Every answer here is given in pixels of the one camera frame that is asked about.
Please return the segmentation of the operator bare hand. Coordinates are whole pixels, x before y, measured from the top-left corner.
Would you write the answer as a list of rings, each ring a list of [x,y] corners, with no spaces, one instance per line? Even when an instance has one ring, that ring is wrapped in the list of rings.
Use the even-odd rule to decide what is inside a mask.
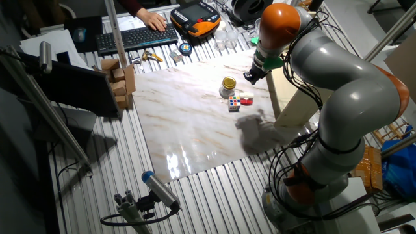
[[[162,16],[155,12],[149,12],[145,8],[141,8],[136,13],[136,17],[154,31],[164,32],[167,28],[166,20]]]

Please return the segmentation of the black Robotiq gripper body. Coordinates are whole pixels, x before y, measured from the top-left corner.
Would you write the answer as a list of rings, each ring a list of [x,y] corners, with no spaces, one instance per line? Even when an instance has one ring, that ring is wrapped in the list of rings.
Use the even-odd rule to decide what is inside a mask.
[[[268,71],[263,71],[262,68],[258,68],[255,64],[252,64],[252,67],[249,70],[248,80],[258,81],[264,78],[267,75],[267,73]]]

